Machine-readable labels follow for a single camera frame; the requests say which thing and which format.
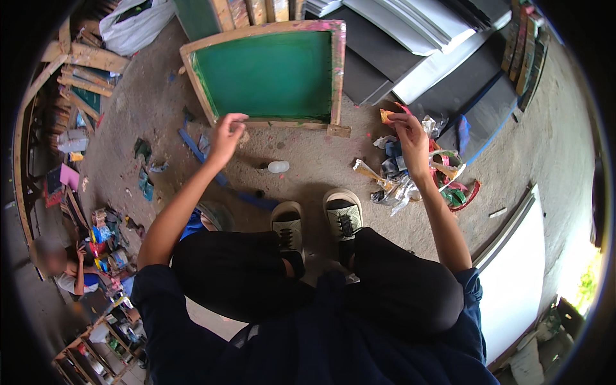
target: plastic bottle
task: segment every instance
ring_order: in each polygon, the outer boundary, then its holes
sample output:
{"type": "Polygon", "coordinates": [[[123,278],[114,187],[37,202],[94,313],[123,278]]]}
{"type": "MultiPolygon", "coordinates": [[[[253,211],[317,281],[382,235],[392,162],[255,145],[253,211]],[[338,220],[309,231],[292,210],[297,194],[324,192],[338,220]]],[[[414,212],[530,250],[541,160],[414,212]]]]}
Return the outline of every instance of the plastic bottle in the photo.
{"type": "Polygon", "coordinates": [[[289,169],[289,167],[289,162],[287,162],[286,160],[273,161],[267,165],[267,169],[274,174],[277,174],[279,172],[285,172],[289,169]]]}

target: person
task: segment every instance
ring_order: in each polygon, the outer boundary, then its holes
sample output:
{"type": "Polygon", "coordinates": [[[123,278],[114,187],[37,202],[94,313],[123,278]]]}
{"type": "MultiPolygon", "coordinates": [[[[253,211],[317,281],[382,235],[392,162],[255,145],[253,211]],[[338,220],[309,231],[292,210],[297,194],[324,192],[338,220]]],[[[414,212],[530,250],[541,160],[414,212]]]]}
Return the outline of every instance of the person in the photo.
{"type": "Polygon", "coordinates": [[[43,273],[55,276],[61,289],[77,296],[99,288],[99,271],[84,264],[85,246],[63,248],[59,242],[38,237],[30,246],[30,259],[43,273]]]}
{"type": "Polygon", "coordinates": [[[131,300],[144,321],[154,382],[498,384],[485,367],[479,272],[434,185],[418,120],[389,116],[438,230],[440,263],[365,227],[360,200],[336,188],[323,199],[324,215],[340,263],[359,282],[346,285],[335,271],[314,288],[299,280],[300,204],[277,206],[271,231],[262,233],[221,231],[224,221],[194,208],[231,159],[247,118],[230,113],[218,122],[208,159],[154,220],[139,251],[131,300]],[[185,295],[249,324],[224,341],[190,320],[185,295]]]}

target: pink paper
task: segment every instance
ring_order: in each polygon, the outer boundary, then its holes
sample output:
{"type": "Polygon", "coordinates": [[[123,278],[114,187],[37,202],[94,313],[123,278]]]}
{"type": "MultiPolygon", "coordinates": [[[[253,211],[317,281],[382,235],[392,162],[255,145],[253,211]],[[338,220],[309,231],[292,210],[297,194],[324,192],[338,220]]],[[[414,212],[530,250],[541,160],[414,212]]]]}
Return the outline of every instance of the pink paper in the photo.
{"type": "Polygon", "coordinates": [[[60,182],[69,186],[71,190],[77,191],[79,173],[62,163],[62,167],[60,168],[60,182]]]}

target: concrete floor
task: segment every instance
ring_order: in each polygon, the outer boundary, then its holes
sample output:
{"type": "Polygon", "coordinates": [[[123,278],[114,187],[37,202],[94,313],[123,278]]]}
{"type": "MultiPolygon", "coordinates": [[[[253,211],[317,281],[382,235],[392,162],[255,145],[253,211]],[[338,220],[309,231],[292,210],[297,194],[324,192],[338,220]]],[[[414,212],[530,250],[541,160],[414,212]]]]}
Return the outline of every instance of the concrete floor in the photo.
{"type": "MultiPolygon", "coordinates": [[[[202,122],[191,125],[188,133],[197,140],[201,132],[209,132],[188,77],[177,75],[182,66],[178,50],[185,43],[187,38],[177,19],[173,19],[151,45],[133,58],[104,105],[102,124],[80,167],[82,178],[89,181],[86,191],[79,191],[86,213],[108,205],[147,229],[199,167],[177,133],[182,127],[184,106],[202,122]],[[155,186],[152,202],[147,202],[137,188],[139,165],[133,158],[133,145],[138,137],[151,143],[156,162],[168,161],[170,165],[165,172],[150,173],[155,186]]],[[[586,242],[590,234],[594,150],[585,106],[573,66],[554,41],[541,86],[527,112],[516,111],[519,123],[507,120],[495,140],[461,177],[465,183],[474,179],[483,183],[476,199],[457,213],[458,224],[474,257],[504,226],[527,186],[539,184],[546,213],[542,308],[549,305],[556,292],[562,266],[573,257],[572,245],[586,242]],[[509,209],[508,214],[488,218],[503,207],[509,209]]],[[[259,188],[269,198],[302,204],[309,282],[314,282],[323,269],[335,265],[331,261],[333,243],[321,209],[323,194],[333,187],[349,188],[360,197],[367,226],[421,257],[437,260],[423,204],[407,206],[390,217],[390,208],[369,201],[377,186],[352,170],[357,158],[365,157],[374,169],[384,158],[383,152],[372,146],[374,139],[391,133],[379,121],[379,107],[393,108],[390,100],[375,107],[359,108],[343,98],[341,123],[352,126],[350,139],[296,128],[250,130],[251,140],[237,150],[224,170],[236,189],[259,188]],[[291,168],[282,176],[256,169],[264,160],[287,160],[291,168]]],[[[268,212],[238,201],[217,185],[208,187],[205,198],[225,203],[235,217],[238,231],[269,229],[268,212]]],[[[140,246],[137,235],[122,231],[131,243],[129,251],[136,255],[140,246]]],[[[195,321],[227,339],[241,327],[190,301],[188,309],[195,321]]]]}

